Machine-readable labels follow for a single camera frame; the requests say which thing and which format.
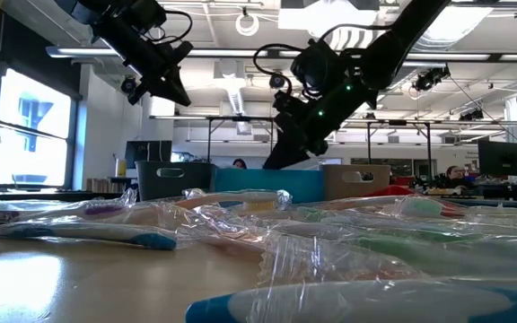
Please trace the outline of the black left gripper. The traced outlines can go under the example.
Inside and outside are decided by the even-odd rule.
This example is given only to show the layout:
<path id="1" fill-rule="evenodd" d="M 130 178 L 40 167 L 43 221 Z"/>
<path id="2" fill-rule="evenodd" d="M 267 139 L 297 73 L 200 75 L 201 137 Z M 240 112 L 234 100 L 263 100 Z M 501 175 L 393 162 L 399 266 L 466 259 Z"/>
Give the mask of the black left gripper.
<path id="1" fill-rule="evenodd" d="M 159 48 L 149 41 L 136 39 L 118 51 L 125 66 L 139 75 L 139 82 L 127 100 L 134 105 L 146 94 L 189 106 L 190 97 L 180 80 L 179 64 L 169 64 Z"/>

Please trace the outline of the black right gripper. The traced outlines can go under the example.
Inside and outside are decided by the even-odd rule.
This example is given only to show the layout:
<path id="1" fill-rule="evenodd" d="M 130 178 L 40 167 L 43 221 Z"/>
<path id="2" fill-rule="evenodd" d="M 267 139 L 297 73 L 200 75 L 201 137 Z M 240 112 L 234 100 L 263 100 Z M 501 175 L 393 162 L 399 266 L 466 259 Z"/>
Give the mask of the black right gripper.
<path id="1" fill-rule="evenodd" d="M 352 96 L 325 96 L 305 103 L 308 108 L 302 118 L 288 113 L 276 115 L 277 144 L 264 162 L 264 170 L 281 170 L 307 161 L 307 152 L 325 153 L 328 146 L 324 139 L 353 113 Z"/>

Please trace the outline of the teal plastic bin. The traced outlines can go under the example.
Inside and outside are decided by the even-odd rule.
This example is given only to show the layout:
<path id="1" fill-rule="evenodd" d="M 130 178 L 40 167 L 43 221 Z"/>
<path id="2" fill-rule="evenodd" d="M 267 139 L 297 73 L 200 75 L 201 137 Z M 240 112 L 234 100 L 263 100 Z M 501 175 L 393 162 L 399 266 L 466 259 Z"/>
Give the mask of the teal plastic bin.
<path id="1" fill-rule="evenodd" d="M 294 204 L 324 200 L 323 174 L 319 170 L 216 169 L 214 192 L 245 189 L 285 190 Z"/>

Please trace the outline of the light grey plastic bin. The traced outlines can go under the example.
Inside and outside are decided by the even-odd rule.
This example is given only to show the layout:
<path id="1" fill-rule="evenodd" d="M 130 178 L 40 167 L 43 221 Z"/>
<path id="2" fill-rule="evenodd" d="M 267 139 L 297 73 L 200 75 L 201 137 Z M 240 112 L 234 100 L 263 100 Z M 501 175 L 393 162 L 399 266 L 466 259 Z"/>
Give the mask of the light grey plastic bin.
<path id="1" fill-rule="evenodd" d="M 327 201 L 367 196 L 390 184 L 389 165 L 325 164 L 320 169 Z"/>

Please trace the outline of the black monitor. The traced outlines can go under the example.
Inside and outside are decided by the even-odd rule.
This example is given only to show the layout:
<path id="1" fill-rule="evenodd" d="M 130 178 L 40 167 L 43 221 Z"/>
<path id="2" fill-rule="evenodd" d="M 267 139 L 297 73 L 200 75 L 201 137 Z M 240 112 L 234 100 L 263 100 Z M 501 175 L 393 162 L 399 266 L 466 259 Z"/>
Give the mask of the black monitor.
<path id="1" fill-rule="evenodd" d="M 172 141 L 127 141 L 125 160 L 127 168 L 134 169 L 136 162 L 169 162 Z"/>
<path id="2" fill-rule="evenodd" d="M 478 142 L 478 164 L 482 175 L 517 176 L 517 144 Z"/>

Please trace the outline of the dark grey plastic bin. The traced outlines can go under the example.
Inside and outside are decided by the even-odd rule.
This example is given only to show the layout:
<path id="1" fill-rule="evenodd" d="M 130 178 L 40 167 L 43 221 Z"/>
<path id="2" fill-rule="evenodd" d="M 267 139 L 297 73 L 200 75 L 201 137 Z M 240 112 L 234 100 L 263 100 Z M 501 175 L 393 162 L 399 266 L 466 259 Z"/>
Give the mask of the dark grey plastic bin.
<path id="1" fill-rule="evenodd" d="M 215 172 L 212 163 L 137 161 L 138 190 L 142 201 L 181 196 L 187 189 L 209 191 Z"/>

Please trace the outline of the red plastic bin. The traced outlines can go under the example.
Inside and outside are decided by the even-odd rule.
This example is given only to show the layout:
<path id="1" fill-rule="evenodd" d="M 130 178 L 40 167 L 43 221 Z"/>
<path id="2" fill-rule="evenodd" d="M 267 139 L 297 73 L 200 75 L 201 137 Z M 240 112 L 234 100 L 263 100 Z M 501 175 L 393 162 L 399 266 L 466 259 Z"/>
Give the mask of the red plastic bin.
<path id="1" fill-rule="evenodd" d="M 415 192 L 409 188 L 402 186 L 390 185 L 385 188 L 379 189 L 375 192 L 365 195 L 365 197 L 376 197 L 376 196 L 408 196 L 414 195 Z"/>

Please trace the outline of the wooden rack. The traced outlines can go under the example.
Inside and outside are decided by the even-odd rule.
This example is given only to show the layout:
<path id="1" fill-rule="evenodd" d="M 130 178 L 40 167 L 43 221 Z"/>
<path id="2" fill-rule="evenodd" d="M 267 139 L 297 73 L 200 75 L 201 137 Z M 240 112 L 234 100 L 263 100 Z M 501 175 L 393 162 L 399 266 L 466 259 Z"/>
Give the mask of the wooden rack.
<path id="1" fill-rule="evenodd" d="M 118 184 L 109 179 L 88 178 L 86 189 L 93 193 L 118 193 Z"/>

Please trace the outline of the bright window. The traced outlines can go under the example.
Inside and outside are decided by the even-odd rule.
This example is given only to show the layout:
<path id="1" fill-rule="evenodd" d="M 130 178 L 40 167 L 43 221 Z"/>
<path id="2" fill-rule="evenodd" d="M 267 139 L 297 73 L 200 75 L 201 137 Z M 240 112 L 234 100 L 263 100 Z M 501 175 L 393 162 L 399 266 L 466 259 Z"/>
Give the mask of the bright window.
<path id="1" fill-rule="evenodd" d="M 71 179 L 76 101 L 11 68 L 0 76 L 0 187 Z"/>

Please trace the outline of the wrapped blue toothbrush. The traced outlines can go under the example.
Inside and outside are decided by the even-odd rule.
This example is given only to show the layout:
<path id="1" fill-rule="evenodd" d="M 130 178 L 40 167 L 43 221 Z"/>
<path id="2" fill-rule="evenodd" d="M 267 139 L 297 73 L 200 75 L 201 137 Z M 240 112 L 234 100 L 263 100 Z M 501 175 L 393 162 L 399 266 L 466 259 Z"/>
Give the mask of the wrapped blue toothbrush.
<path id="1" fill-rule="evenodd" d="M 272 286 L 196 301 L 185 323 L 517 323 L 517 280 Z"/>
<path id="2" fill-rule="evenodd" d="M 172 232 L 158 227 L 120 223 L 14 222 L 0 225 L 0 238 L 103 240 L 158 250 L 174 250 L 178 246 Z"/>

